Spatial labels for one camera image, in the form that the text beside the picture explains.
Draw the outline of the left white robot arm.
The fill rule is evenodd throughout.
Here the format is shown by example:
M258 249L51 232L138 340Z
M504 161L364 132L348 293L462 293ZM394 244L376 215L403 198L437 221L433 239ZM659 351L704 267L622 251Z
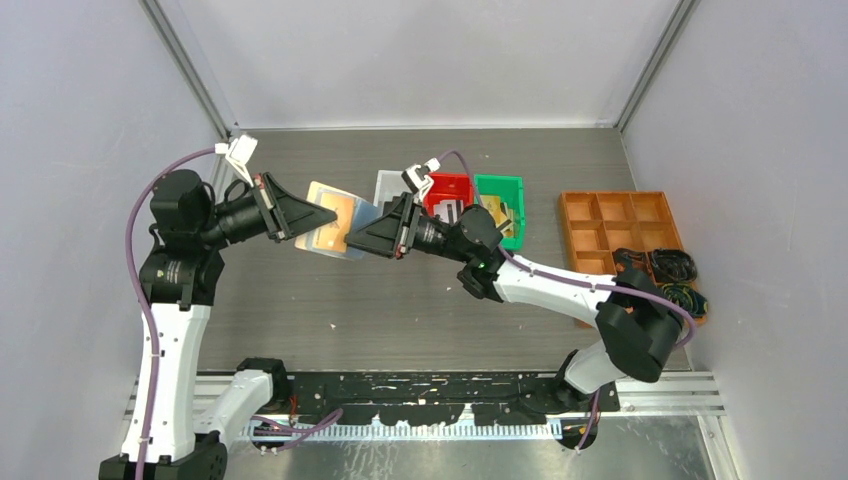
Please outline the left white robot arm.
M102 479L220 479L233 442L262 408L285 409L292 386L279 359L243 360L224 392L194 410L200 347L225 263L224 248L265 236L286 241L329 225L325 207L290 194L259 174L237 198L218 201L188 169L156 179L143 194L154 244L131 265L144 323L145 352L136 404L120 452L99 467Z

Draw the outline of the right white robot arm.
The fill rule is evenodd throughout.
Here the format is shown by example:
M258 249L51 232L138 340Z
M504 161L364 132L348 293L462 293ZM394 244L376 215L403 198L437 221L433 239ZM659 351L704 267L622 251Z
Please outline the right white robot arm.
M596 390L620 378L657 382L683 330L682 314L645 273L594 275L535 264L502 248L500 229L478 204L448 223L405 193L345 240L386 258L417 250L457 261L463 266L457 278L475 298L533 305L595 328L599 341L570 355L559 371L555 396L567 410L582 409Z

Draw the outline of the gold VIP card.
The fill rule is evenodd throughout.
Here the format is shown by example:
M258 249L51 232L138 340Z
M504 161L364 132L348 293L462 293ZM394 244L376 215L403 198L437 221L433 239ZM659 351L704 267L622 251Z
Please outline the gold VIP card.
M353 220L360 206L360 198L333 187L319 186L316 203L331 210L335 219L314 230L306 246L313 252L337 258L349 257L346 235L351 231Z

